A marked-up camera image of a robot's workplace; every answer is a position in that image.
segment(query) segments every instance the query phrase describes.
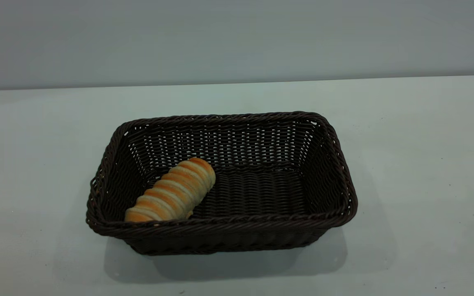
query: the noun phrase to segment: bread roll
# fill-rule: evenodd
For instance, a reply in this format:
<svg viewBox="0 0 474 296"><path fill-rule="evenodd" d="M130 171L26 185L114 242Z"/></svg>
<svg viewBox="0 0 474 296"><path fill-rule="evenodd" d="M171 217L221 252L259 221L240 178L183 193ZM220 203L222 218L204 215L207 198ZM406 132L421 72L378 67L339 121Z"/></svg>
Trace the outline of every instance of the bread roll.
<svg viewBox="0 0 474 296"><path fill-rule="evenodd" d="M125 212L127 222L187 219L215 184L215 171L203 159L191 158L172 167L153 188Z"/></svg>

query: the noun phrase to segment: dark brown wicker basket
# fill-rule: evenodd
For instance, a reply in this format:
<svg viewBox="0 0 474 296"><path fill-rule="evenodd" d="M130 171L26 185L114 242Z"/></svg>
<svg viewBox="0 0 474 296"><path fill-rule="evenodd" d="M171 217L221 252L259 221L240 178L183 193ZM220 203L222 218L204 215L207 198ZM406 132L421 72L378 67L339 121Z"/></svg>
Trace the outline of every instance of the dark brown wicker basket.
<svg viewBox="0 0 474 296"><path fill-rule="evenodd" d="M145 189L190 157L217 181L188 220L124 222ZM334 128L316 113L173 116L122 124L91 181L87 223L141 254L302 247L358 201Z"/></svg>

